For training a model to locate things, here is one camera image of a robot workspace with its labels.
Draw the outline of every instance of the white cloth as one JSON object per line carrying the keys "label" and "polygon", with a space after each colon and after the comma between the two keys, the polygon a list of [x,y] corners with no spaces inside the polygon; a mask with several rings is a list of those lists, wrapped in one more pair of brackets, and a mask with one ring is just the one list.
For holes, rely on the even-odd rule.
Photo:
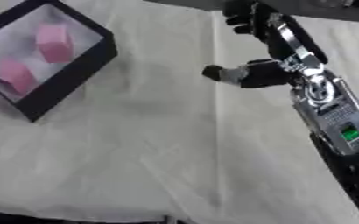
{"label": "white cloth", "polygon": [[[0,0],[0,11],[14,0]],[[36,124],[0,98],[0,211],[85,221],[359,224],[309,143],[289,87],[243,90],[209,64],[268,58],[220,12],[67,0],[120,56]],[[359,96],[359,24],[300,18]]]}

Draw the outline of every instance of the black box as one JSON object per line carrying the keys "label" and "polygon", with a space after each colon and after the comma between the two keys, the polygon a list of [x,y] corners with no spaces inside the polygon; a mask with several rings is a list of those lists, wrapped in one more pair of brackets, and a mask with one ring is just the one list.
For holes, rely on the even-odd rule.
{"label": "black box", "polygon": [[[74,39],[74,60],[45,64],[33,40],[40,24],[65,23]],[[39,84],[20,96],[2,95],[31,122],[37,121],[117,56],[113,33],[59,0],[26,0],[0,14],[0,59],[12,57],[34,67]]]}

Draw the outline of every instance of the pink cube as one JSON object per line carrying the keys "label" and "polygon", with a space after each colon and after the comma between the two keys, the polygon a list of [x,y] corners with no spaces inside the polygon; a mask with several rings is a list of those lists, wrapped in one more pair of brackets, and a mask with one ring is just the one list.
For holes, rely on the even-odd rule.
{"label": "pink cube", "polygon": [[4,59],[0,61],[0,83],[19,95],[26,95],[38,82],[24,64]]}
{"label": "pink cube", "polygon": [[72,39],[64,24],[43,24],[37,34],[37,46],[48,63],[69,62],[74,56]]}

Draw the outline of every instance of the pink block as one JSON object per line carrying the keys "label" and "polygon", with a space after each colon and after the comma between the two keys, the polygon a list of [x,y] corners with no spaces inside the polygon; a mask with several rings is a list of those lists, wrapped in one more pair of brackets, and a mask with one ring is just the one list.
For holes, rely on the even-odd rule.
{"label": "pink block", "polygon": [[72,39],[64,24],[43,24],[37,34],[37,46],[48,63],[69,62],[74,56]]}
{"label": "pink block", "polygon": [[38,82],[24,64],[14,59],[4,59],[0,61],[0,83],[19,95],[25,95]]}

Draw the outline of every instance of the robotic hand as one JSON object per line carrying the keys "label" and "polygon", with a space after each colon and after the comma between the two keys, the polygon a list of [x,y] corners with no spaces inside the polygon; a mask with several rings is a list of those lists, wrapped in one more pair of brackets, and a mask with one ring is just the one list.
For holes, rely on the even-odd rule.
{"label": "robotic hand", "polygon": [[[226,2],[223,14],[228,18],[227,24],[235,27],[235,33],[251,34],[265,43],[272,59],[252,60],[237,69],[208,66],[203,75],[212,80],[227,82],[242,88],[264,88],[290,83],[293,74],[284,71],[280,64],[292,56],[294,51],[270,24],[271,15],[278,14],[278,12],[269,5],[258,1],[235,0]],[[323,64],[327,64],[325,53],[297,21],[290,16],[279,15],[290,26],[306,49],[313,52]]]}
{"label": "robotic hand", "polygon": [[257,0],[226,3],[227,24],[268,46],[271,59],[237,69],[208,66],[203,74],[242,88],[292,85],[292,101],[329,169],[359,208],[359,101],[340,77],[325,69],[325,53],[287,15]]}

